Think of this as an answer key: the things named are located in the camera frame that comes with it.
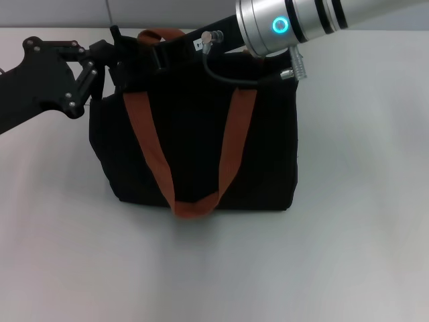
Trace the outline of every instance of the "bag handle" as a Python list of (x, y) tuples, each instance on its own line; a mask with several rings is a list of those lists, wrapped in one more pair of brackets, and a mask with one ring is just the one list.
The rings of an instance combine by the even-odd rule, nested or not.
[(172, 173), (160, 146), (147, 92), (124, 93), (129, 120), (147, 166), (176, 216), (184, 219), (202, 217), (218, 205), (239, 171), (256, 94), (256, 90), (240, 89), (233, 93), (219, 163), (219, 191), (195, 203), (185, 203), (176, 201)]
[(185, 35), (182, 30), (174, 28), (155, 28), (143, 30), (137, 37), (137, 41), (145, 45), (157, 44), (161, 39), (173, 40)]

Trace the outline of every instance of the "blue led ring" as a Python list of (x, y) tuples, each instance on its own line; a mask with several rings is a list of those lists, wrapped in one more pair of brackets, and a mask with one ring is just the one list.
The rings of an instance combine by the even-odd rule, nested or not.
[(277, 34), (284, 34), (289, 29), (289, 22), (285, 17), (277, 17), (273, 21), (273, 30)]

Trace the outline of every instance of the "black cable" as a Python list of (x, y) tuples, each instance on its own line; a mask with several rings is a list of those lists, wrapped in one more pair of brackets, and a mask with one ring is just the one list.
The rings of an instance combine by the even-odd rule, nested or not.
[(227, 77), (223, 77), (223, 76), (220, 76), (218, 74), (215, 74), (208, 67), (207, 56), (208, 56), (208, 54), (202, 55), (202, 64), (204, 65), (204, 69), (205, 69), (206, 73), (209, 74), (210, 76), (212, 76), (217, 81), (222, 82), (222, 83), (227, 83), (230, 85), (235, 85), (235, 86), (252, 86), (252, 87), (254, 87), (254, 86), (258, 85), (258, 82), (256, 80), (233, 79), (233, 78), (227, 78)]

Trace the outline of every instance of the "orange strap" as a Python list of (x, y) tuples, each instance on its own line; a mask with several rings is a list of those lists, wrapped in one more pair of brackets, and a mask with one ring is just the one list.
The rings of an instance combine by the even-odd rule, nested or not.
[(256, 90), (235, 90), (223, 137), (219, 164), (219, 191), (196, 203), (176, 201), (172, 173), (160, 146), (147, 92), (123, 95), (129, 120), (146, 163), (154, 174), (162, 194), (178, 217), (191, 219), (209, 214), (232, 183), (241, 165), (256, 93)]

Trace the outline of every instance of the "black band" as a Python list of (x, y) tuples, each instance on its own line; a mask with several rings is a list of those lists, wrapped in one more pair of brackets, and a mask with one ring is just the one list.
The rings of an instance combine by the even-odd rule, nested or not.
[(284, 2), (286, 4), (286, 9), (288, 10), (290, 25), (295, 33), (296, 39), (298, 39), (300, 43), (307, 42), (308, 40), (304, 36), (298, 17), (296, 16), (294, 2), (292, 0), (285, 0)]
[(319, 20), (322, 24), (324, 32), (327, 35), (333, 34), (334, 30), (330, 26), (328, 15), (326, 14), (326, 10), (324, 9), (323, 0), (314, 0), (314, 3), (316, 4), (317, 14), (319, 14)]
[(343, 6), (341, 5), (341, 0), (332, 0), (332, 6), (334, 7), (336, 20), (341, 29), (347, 29), (349, 26), (347, 25), (346, 16), (344, 14)]

